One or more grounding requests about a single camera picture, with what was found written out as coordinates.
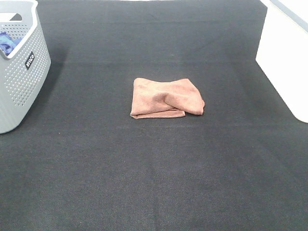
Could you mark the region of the black table mat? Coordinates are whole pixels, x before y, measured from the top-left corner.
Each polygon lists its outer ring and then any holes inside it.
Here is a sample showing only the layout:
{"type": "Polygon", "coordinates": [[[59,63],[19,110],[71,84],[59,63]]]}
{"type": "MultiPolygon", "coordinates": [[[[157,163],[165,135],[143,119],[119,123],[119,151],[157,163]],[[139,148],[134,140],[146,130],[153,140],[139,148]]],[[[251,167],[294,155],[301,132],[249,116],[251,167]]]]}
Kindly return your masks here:
{"type": "Polygon", "coordinates": [[[305,231],[308,126],[255,61],[258,0],[41,0],[51,57],[0,137],[3,231],[305,231]],[[133,82],[189,79],[204,113],[130,116],[133,82]]]}

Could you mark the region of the blue cloth in basket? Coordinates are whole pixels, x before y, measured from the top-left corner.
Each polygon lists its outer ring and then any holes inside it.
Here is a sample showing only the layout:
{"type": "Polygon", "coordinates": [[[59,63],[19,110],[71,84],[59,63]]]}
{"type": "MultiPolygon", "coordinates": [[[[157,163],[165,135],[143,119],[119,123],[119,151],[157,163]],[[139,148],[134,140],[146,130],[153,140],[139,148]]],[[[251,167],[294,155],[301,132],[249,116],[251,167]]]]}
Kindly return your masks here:
{"type": "Polygon", "coordinates": [[[12,39],[6,32],[0,33],[0,49],[8,56],[15,47],[19,44],[21,39],[12,39]]]}

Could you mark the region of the brown microfibre towel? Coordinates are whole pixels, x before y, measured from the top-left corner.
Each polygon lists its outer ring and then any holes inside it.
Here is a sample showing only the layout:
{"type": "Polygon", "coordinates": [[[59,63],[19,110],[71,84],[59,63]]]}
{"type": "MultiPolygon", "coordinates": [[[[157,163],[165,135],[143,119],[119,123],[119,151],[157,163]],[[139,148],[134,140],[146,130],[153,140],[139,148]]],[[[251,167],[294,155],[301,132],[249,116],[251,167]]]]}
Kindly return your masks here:
{"type": "Polygon", "coordinates": [[[134,119],[201,116],[204,106],[199,90],[187,78],[171,82],[137,78],[133,82],[130,116],[134,119]]]}

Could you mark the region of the grey perforated laundry basket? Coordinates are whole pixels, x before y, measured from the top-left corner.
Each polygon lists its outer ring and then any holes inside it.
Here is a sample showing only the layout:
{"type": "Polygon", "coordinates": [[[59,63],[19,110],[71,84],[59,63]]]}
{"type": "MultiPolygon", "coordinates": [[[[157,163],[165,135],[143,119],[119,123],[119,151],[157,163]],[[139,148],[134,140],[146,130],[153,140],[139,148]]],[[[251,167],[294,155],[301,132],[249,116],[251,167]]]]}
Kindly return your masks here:
{"type": "Polygon", "coordinates": [[[21,39],[6,56],[0,50],[0,132],[22,122],[40,92],[51,59],[40,24],[36,0],[2,0],[0,32],[21,39]]]}

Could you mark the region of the white plastic bin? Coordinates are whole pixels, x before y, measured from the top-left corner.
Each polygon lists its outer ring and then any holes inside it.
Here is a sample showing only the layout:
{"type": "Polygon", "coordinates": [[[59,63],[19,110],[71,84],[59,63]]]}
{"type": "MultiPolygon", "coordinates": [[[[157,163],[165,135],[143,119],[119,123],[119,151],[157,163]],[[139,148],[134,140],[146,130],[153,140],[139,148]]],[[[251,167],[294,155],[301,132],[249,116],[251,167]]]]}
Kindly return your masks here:
{"type": "Polygon", "coordinates": [[[308,121],[308,2],[270,0],[256,62],[294,117],[308,121]]]}

